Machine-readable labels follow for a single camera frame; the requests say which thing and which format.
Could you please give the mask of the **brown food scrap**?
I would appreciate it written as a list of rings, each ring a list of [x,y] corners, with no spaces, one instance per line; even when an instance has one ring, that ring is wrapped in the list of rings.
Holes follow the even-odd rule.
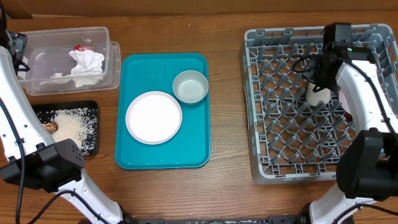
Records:
[[[54,121],[51,121],[51,122],[48,122],[48,123],[44,123],[42,126],[50,134],[53,134],[53,133],[58,131],[58,124],[56,122],[54,122]]]

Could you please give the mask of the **small white plate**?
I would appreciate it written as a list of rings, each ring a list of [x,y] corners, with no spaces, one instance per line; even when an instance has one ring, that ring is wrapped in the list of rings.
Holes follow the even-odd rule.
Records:
[[[338,100],[341,103],[341,107],[344,109],[344,111],[347,112],[348,114],[351,114],[348,102],[342,90],[339,90],[338,92]]]

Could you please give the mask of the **grey metal bowl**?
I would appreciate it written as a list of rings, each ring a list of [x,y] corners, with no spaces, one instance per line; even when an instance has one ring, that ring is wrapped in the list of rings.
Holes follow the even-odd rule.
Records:
[[[179,73],[172,84],[175,97],[183,103],[195,104],[208,94],[209,83],[204,74],[196,70]]]

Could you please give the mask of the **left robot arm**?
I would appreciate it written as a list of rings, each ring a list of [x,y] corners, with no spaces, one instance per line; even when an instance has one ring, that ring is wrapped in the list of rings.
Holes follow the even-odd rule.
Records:
[[[44,189],[63,197],[91,223],[129,223],[128,214],[90,179],[85,160],[71,140],[55,141],[34,113],[17,79],[27,37],[7,31],[1,10],[1,141],[8,161],[1,167],[3,181],[18,185],[15,222],[21,221],[25,188]]]

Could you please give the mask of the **red snack wrapper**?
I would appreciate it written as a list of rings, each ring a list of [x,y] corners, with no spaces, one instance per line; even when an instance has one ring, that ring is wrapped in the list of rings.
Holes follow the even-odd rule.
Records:
[[[77,51],[80,51],[80,52],[86,51],[86,50],[93,50],[92,47],[90,47],[90,46],[84,46],[84,45],[76,45],[73,49],[74,49],[74,50],[77,50]]]

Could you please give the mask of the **white napkin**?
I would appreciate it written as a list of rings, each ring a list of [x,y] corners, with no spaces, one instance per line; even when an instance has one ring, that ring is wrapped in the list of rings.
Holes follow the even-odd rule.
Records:
[[[63,73],[54,73],[49,81],[40,82],[41,85],[49,84],[65,84],[69,81],[75,83],[75,87],[79,88],[84,85],[94,85],[103,80],[103,61],[104,55],[92,50],[71,50],[69,56],[76,61],[69,75]]]

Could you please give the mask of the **white paper cup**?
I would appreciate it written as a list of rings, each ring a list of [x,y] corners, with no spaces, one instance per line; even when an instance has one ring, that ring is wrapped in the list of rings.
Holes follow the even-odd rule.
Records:
[[[315,87],[314,84],[308,83],[307,91],[305,94],[305,100],[311,106],[317,106],[319,103],[327,104],[331,100],[331,91],[329,89],[323,89],[318,92],[314,92],[313,88]]]

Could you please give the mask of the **rice leftovers pile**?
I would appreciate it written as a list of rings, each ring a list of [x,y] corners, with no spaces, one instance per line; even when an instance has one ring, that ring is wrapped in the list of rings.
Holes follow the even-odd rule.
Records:
[[[98,152],[98,110],[96,108],[72,108],[62,110],[37,110],[39,121],[54,121],[58,131],[51,134],[56,142],[72,139],[84,156]]]

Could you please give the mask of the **large white plate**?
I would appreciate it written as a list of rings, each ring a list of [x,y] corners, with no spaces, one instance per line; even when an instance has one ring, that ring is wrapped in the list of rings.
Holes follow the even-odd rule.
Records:
[[[125,124],[137,141],[162,144],[171,140],[182,125],[182,109],[177,100],[162,91],[148,91],[128,106]]]

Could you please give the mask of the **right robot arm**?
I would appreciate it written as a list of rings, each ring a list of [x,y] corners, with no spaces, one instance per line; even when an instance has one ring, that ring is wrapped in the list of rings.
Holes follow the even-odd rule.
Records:
[[[320,102],[317,93],[341,90],[356,131],[340,157],[336,184],[303,208],[298,223],[352,223],[353,213],[397,196],[397,118],[379,83],[376,59],[367,47],[352,41],[351,24],[333,23],[323,29],[322,54],[300,58],[308,81],[306,100]]]

